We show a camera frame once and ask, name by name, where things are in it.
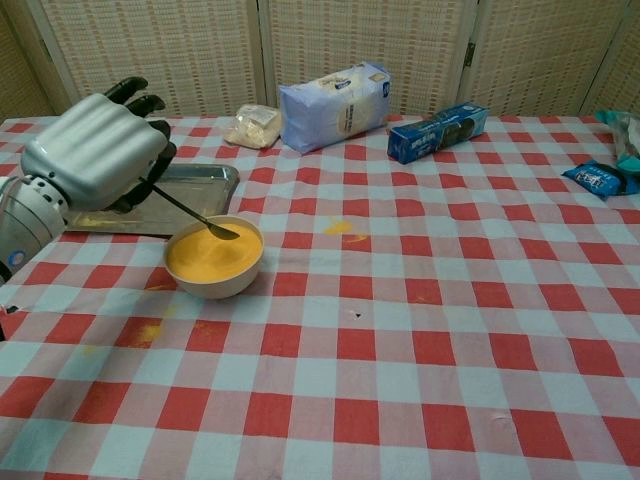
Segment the woven screen panel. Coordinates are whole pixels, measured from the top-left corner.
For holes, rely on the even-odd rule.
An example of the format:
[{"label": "woven screen panel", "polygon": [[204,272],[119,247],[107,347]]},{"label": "woven screen panel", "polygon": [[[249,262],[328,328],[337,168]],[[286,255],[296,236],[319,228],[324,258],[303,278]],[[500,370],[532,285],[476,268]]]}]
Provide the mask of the woven screen panel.
[{"label": "woven screen panel", "polygon": [[452,70],[456,71],[453,62],[461,45],[466,2],[268,0],[263,4],[269,14],[275,85],[307,82],[369,61],[391,73],[393,112],[431,113],[455,101],[459,78]]},{"label": "woven screen panel", "polygon": [[257,101],[247,2],[42,4],[83,97],[140,75],[149,80],[149,91],[167,103],[167,114],[232,114],[243,103]]},{"label": "woven screen panel", "polygon": [[626,0],[481,2],[464,97],[494,115],[576,115]]},{"label": "woven screen panel", "polygon": [[44,42],[36,27],[26,1],[0,0],[7,18],[17,34],[22,51],[29,60],[34,75],[40,80],[40,87],[57,114],[62,114],[71,106],[69,95],[62,85],[58,72],[49,58]]},{"label": "woven screen panel", "polygon": [[50,115],[51,106],[0,9],[0,123],[7,118]]},{"label": "woven screen panel", "polygon": [[585,113],[599,108],[640,113],[640,1],[632,2],[627,12],[628,23],[620,29],[620,36],[609,55],[611,62],[603,64],[602,77],[590,92]]}]

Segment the robotic hand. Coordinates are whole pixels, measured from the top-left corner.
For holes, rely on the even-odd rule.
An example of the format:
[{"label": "robotic hand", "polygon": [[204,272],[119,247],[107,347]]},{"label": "robotic hand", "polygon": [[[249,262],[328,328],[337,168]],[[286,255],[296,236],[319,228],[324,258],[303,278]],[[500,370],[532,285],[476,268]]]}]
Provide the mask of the robotic hand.
[{"label": "robotic hand", "polygon": [[[131,211],[176,154],[171,129],[145,117],[165,105],[130,77],[67,110],[24,149],[24,177],[0,177],[0,286],[60,235],[69,209]],[[148,171],[146,181],[124,193]]]}]

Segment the white bowl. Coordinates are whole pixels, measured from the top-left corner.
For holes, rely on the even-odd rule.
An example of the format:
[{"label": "white bowl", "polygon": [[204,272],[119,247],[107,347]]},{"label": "white bowl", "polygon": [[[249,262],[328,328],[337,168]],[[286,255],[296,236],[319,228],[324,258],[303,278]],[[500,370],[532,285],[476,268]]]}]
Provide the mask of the white bowl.
[{"label": "white bowl", "polygon": [[178,233],[176,233],[173,237],[169,239],[169,242],[164,247],[164,265],[169,274],[174,278],[174,280],[182,287],[184,290],[189,292],[192,295],[196,295],[198,297],[204,298],[226,298],[231,297],[240,293],[242,290],[247,288],[251,282],[253,282],[258,275],[258,270],[260,267],[260,260],[262,259],[262,253],[264,252],[264,238],[262,238],[262,233],[258,230],[253,223],[245,220],[244,218],[234,217],[232,215],[217,215],[215,217],[209,217],[209,219],[213,223],[230,223],[232,225],[240,225],[250,229],[254,232],[258,238],[260,239],[260,255],[255,262],[251,264],[246,270],[238,273],[237,275],[227,278],[226,280],[220,280],[217,282],[192,282],[190,280],[184,279],[171,271],[167,262],[167,255],[169,251],[173,248],[173,245],[180,240],[181,238],[186,237],[187,235],[197,232],[198,230],[202,230],[206,228],[202,223],[194,223],[193,225],[189,225],[188,227],[183,228]]}]

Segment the metal spoon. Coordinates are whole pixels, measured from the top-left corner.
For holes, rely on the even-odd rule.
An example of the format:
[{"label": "metal spoon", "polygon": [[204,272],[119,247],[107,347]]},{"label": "metal spoon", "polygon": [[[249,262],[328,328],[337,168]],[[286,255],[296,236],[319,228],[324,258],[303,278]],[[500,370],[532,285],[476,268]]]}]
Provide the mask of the metal spoon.
[{"label": "metal spoon", "polygon": [[162,198],[164,198],[165,200],[171,202],[173,205],[178,207],[183,212],[191,215],[196,220],[204,223],[207,226],[207,228],[209,229],[209,231],[211,232],[211,234],[216,236],[216,237],[218,237],[219,239],[221,239],[221,240],[233,240],[234,238],[238,238],[240,236],[236,232],[233,232],[233,231],[231,231],[231,230],[229,230],[227,228],[221,227],[220,225],[216,225],[215,223],[211,223],[209,220],[207,220],[205,217],[200,215],[198,212],[196,212],[194,210],[191,210],[184,203],[179,202],[174,197],[169,195],[164,190],[161,190],[159,187],[155,186],[154,184],[152,184],[150,182],[147,182],[146,180],[144,180],[142,178],[140,180],[143,180],[144,183],[149,185],[153,189],[153,191],[156,192],[158,195],[160,195]]}]

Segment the robot finger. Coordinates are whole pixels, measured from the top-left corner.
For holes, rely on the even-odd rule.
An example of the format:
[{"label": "robot finger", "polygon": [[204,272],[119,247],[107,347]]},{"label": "robot finger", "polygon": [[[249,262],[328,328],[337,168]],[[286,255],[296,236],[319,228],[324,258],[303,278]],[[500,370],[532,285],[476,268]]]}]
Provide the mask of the robot finger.
[{"label": "robot finger", "polygon": [[147,88],[147,82],[142,77],[129,77],[121,82],[116,83],[113,87],[105,92],[105,97],[114,103],[123,104],[129,100],[134,93],[143,88]]},{"label": "robot finger", "polygon": [[167,140],[171,137],[171,127],[164,120],[153,120],[152,122],[149,122],[149,126],[162,132],[162,134],[167,137]]},{"label": "robot finger", "polygon": [[156,163],[153,165],[153,167],[151,167],[149,175],[147,175],[147,181],[156,183],[160,179],[162,174],[164,174],[167,167],[171,163],[171,160],[173,160],[173,157],[176,156],[177,152],[178,149],[173,143],[167,143],[167,146],[162,152],[160,152],[160,155],[158,155]]},{"label": "robot finger", "polygon": [[146,117],[151,112],[154,112],[156,110],[164,110],[165,104],[157,95],[145,95],[127,104],[127,108],[134,115],[138,115],[139,117]]}]

